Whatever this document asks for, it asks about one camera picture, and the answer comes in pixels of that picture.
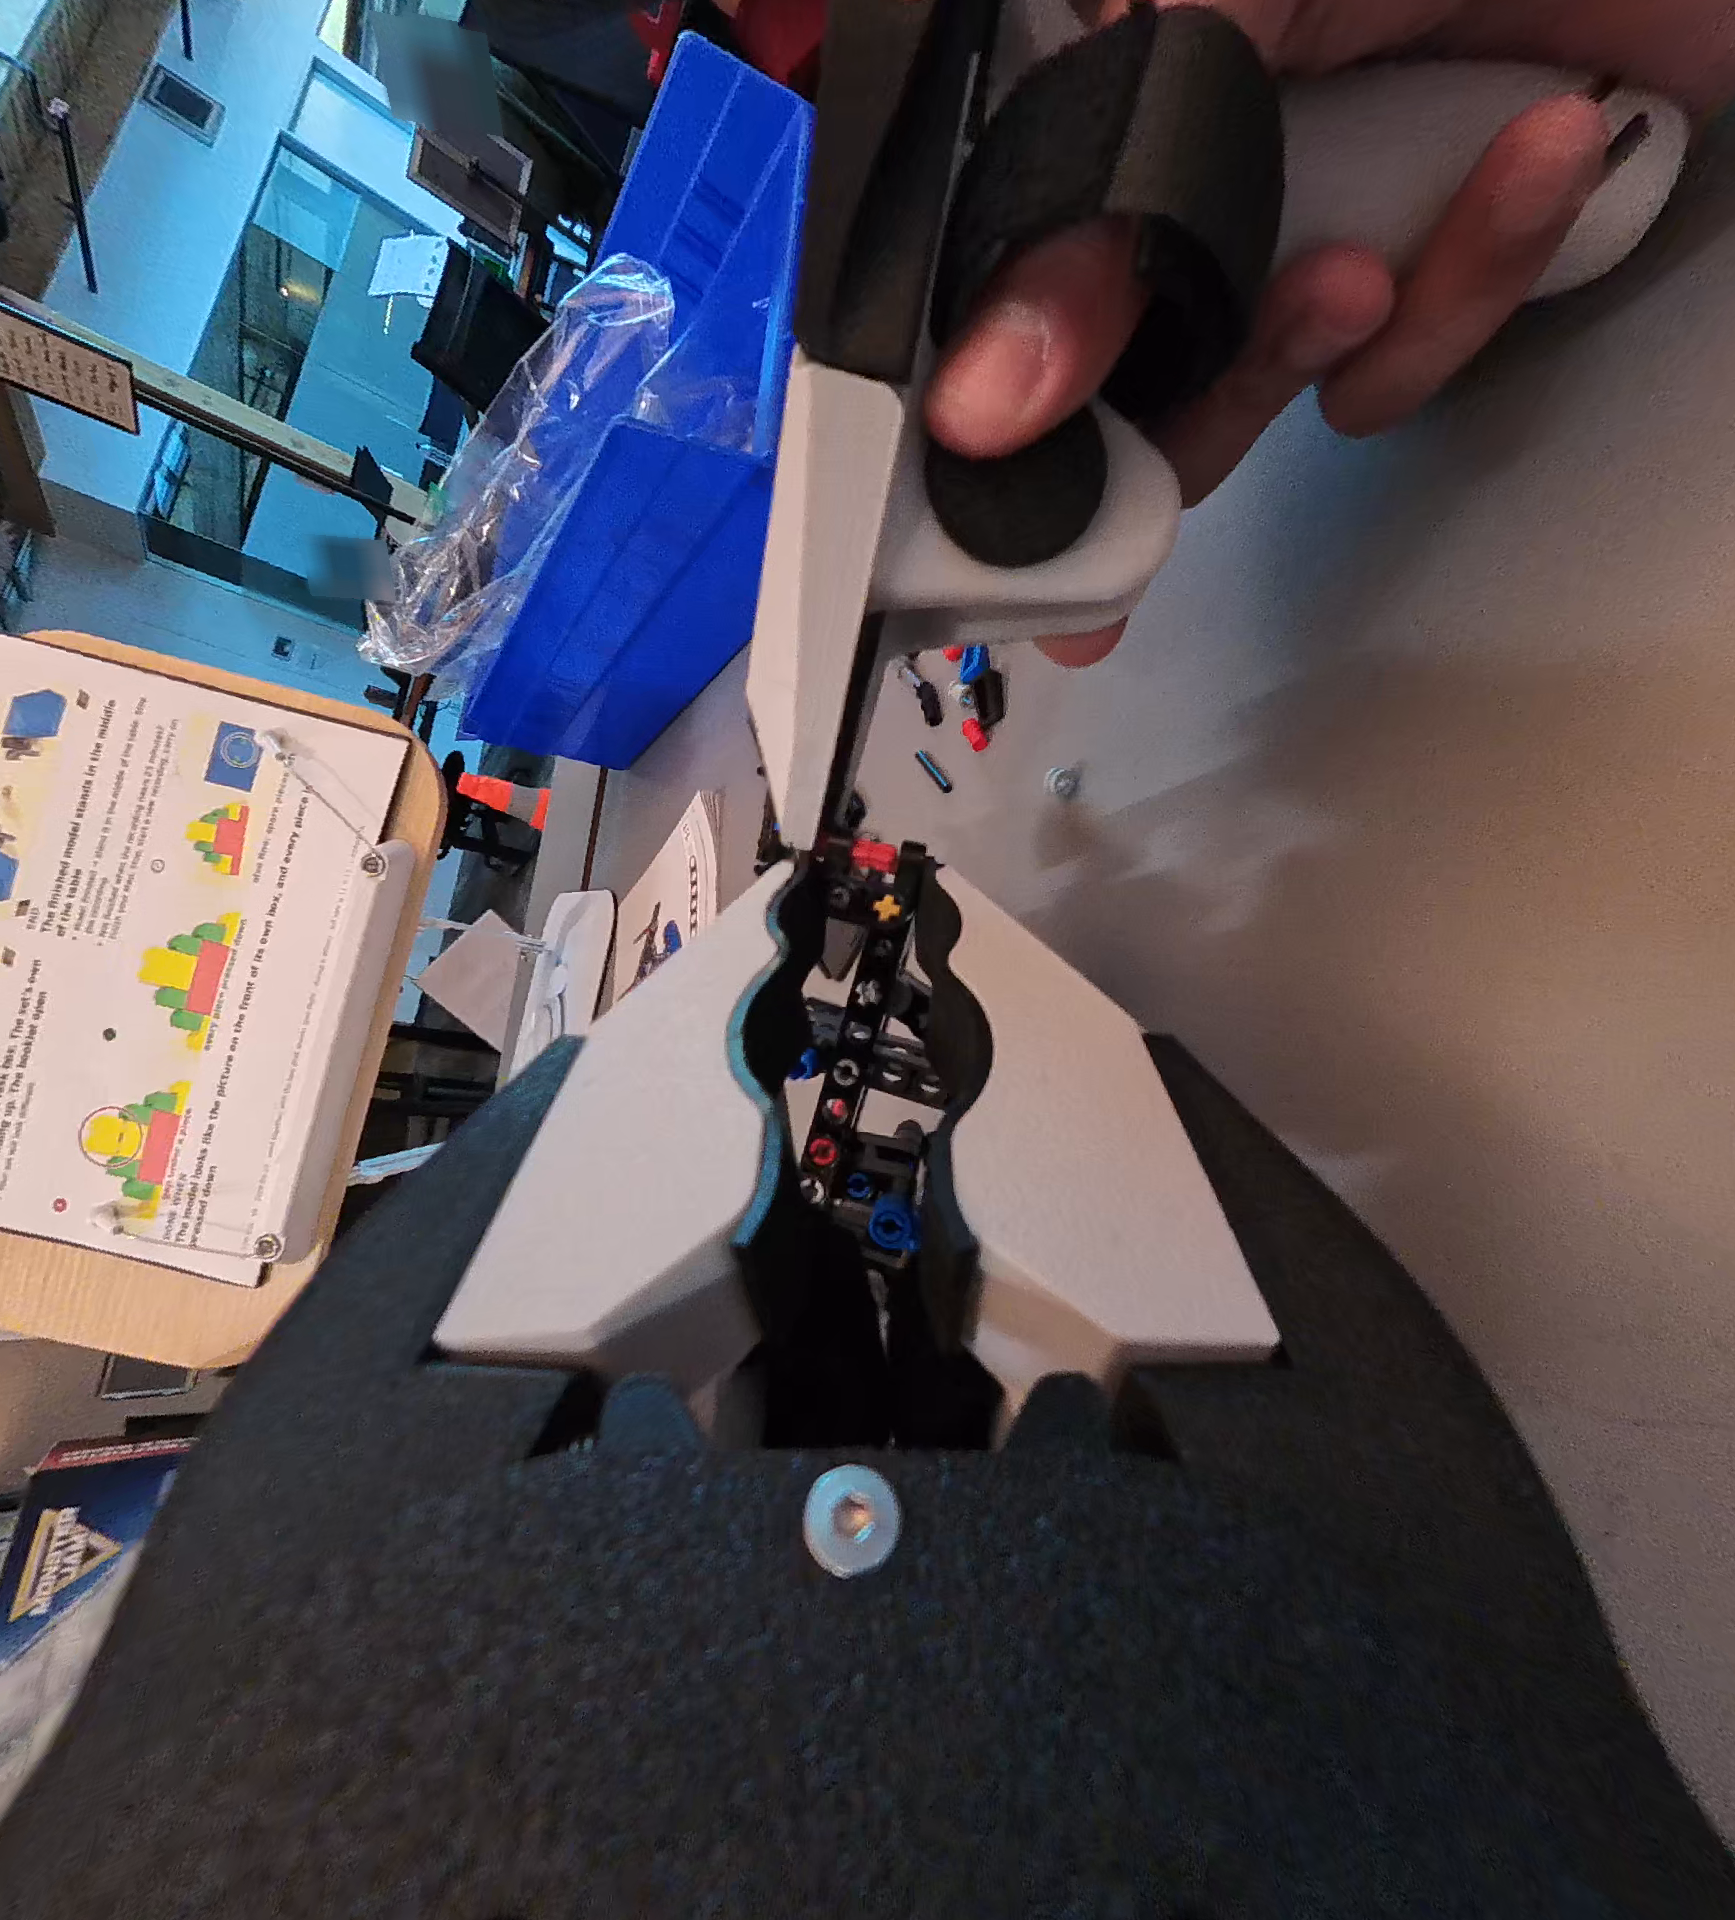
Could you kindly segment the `blue plastic bin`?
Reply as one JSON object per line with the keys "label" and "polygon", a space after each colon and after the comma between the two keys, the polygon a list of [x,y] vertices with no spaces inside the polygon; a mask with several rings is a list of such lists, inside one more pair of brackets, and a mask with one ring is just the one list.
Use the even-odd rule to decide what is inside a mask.
{"label": "blue plastic bin", "polygon": [[[738,254],[770,252],[790,268],[794,296],[812,134],[814,112],[798,94],[684,34],[606,230],[606,258],[654,260],[680,284],[686,318]],[[790,352],[792,326],[752,464],[676,460],[632,534],[608,542],[600,560],[552,566],[492,670],[464,694],[468,738],[628,768],[748,644]]]}

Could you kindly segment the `blue printed cardboard box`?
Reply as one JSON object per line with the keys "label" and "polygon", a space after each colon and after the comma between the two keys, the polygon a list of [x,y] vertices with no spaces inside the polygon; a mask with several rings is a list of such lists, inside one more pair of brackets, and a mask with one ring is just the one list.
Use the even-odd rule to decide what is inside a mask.
{"label": "blue printed cardboard box", "polygon": [[0,1572],[0,1822],[62,1730],[190,1448],[84,1438],[28,1478]]}

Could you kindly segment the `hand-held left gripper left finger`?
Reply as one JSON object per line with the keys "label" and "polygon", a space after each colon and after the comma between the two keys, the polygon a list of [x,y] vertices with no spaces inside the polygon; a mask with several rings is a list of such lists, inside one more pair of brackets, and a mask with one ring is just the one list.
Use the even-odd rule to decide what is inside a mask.
{"label": "hand-held left gripper left finger", "polygon": [[750,1356],[810,1302],[812,1208],[790,1188],[782,1068],[744,1026],[784,960],[776,864],[574,1048],[434,1346],[460,1364],[666,1380],[708,1432],[764,1432]]}

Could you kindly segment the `framed wall sign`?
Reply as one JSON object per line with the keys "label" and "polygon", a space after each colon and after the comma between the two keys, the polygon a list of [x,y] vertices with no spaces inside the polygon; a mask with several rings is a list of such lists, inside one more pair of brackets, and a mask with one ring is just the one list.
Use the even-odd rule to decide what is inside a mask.
{"label": "framed wall sign", "polygon": [[136,372],[128,356],[80,340],[4,300],[0,382],[126,436],[140,434]]}

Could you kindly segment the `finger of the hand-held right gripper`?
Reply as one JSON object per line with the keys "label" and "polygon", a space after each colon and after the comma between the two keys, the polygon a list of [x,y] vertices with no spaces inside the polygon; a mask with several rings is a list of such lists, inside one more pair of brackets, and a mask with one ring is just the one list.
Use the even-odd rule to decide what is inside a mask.
{"label": "finger of the hand-held right gripper", "polygon": [[780,836],[824,830],[903,430],[885,384],[790,362],[746,704]]}

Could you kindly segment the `white plastic holder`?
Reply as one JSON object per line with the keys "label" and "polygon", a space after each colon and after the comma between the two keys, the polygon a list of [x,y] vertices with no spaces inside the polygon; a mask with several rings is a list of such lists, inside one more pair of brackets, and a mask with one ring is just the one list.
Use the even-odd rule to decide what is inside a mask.
{"label": "white plastic holder", "polygon": [[568,890],[550,904],[544,928],[520,938],[522,992],[500,1056],[502,1086],[552,1044],[588,1036],[600,1012],[616,926],[614,892]]}

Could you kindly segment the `black lego vehicle chassis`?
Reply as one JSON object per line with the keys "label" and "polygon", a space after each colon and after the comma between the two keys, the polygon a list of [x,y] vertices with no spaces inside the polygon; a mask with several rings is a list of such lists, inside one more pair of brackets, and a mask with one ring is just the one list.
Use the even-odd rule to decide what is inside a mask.
{"label": "black lego vehicle chassis", "polygon": [[804,1198],[852,1236],[875,1280],[893,1280],[923,1246],[927,1156],[947,1086],[927,1052],[921,850],[895,844],[893,876],[862,874],[848,856],[856,838],[881,842],[828,834],[812,856],[824,944],[806,980],[808,1044],[786,1096]]}

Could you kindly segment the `open instruction booklet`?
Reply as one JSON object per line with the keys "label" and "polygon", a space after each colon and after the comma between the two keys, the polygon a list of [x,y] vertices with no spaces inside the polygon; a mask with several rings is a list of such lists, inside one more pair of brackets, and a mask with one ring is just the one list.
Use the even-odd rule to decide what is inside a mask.
{"label": "open instruction booklet", "polygon": [[718,918],[724,810],[720,788],[698,790],[646,870],[620,896],[610,1004],[642,986]]}

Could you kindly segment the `clear plastic bag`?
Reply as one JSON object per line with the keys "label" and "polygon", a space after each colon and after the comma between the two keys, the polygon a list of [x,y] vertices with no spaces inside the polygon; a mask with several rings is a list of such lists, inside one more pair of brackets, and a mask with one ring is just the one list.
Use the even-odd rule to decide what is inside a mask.
{"label": "clear plastic bag", "polygon": [[552,566],[632,534],[668,468],[752,466],[790,310],[770,252],[732,256],[690,316],[652,258],[608,256],[500,386],[432,522],[386,560],[360,654],[470,692]]}

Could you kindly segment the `cluster of small lego pins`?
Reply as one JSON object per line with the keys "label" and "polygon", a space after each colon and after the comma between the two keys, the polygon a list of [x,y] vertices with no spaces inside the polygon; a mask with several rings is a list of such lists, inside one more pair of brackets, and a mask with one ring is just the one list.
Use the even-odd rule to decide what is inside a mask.
{"label": "cluster of small lego pins", "polygon": [[987,644],[957,644],[931,656],[905,652],[893,660],[893,674],[929,732],[951,730],[971,754],[989,752],[1007,718],[1007,682]]}

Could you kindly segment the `person's right hand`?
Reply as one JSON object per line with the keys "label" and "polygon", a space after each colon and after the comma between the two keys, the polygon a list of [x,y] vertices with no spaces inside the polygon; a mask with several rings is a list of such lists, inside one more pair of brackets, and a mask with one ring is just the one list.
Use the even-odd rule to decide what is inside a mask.
{"label": "person's right hand", "polygon": [[[1615,78],[1703,118],[1735,100],[1735,2],[1215,4],[1279,74],[1407,54]],[[1525,302],[1605,172],[1581,94],[1507,124],[1403,278],[1355,248],[1287,264],[1221,378],[1149,430],[1185,506],[1205,500],[1307,390],[1331,430],[1383,434],[1463,372]],[[931,436],[971,460],[1037,442],[1093,400],[1149,292],[1131,222],[1103,218],[1017,254],[983,290],[927,390]]]}

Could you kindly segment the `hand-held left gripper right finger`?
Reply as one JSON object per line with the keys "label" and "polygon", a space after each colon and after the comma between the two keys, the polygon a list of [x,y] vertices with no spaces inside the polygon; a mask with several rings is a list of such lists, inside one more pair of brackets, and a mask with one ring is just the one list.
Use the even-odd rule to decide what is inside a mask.
{"label": "hand-held left gripper right finger", "polygon": [[1279,1348],[1143,1028],[963,874],[925,874],[931,1436],[1001,1436],[1035,1388]]}

